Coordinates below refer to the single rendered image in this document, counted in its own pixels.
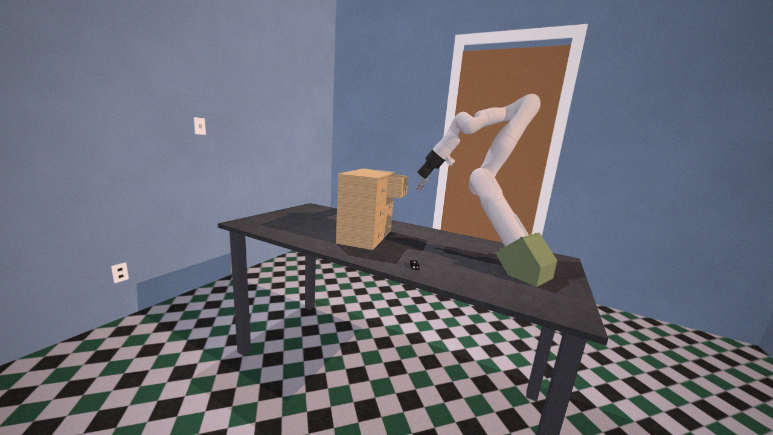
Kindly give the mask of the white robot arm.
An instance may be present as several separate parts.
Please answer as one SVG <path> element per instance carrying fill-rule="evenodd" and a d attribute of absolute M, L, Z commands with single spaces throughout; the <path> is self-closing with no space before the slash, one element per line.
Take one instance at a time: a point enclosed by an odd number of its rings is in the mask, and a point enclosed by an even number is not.
<path fill-rule="evenodd" d="M 510 121 L 495 136 L 485 161 L 480 168 L 472 172 L 469 179 L 469 189 L 473 195 L 480 197 L 481 207 L 485 210 L 504 246 L 529 234 L 506 202 L 500 185 L 495 181 L 495 175 L 513 152 L 525 128 L 539 111 L 539 107 L 539 97 L 528 94 L 509 106 L 477 111 L 474 117 L 466 111 L 461 111 L 452 120 L 446 135 L 441 140 L 453 151 L 460 143 L 458 136 L 460 131 L 464 134 L 474 134 L 482 127 Z"/>

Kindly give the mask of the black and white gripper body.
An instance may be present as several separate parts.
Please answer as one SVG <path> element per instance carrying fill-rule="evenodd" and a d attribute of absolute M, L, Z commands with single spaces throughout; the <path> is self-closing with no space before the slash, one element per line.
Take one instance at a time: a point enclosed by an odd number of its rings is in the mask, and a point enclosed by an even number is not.
<path fill-rule="evenodd" d="M 444 161 L 450 166 L 453 165 L 455 160 L 450 157 L 451 153 L 452 150 L 444 145 L 442 141 L 439 141 L 433 150 L 429 152 L 425 158 L 427 161 L 417 173 L 425 179 L 435 168 L 438 169 Z"/>

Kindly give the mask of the light wooden chest of drawers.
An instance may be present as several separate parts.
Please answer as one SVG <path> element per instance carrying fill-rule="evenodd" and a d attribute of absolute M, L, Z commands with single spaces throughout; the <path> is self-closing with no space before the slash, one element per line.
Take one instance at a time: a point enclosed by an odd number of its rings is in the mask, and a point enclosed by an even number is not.
<path fill-rule="evenodd" d="M 391 174 L 390 174 L 391 173 Z M 383 170 L 353 170 L 339 173 L 336 244 L 374 250 L 374 229 L 392 212 L 375 225 L 378 179 L 396 172 Z"/>

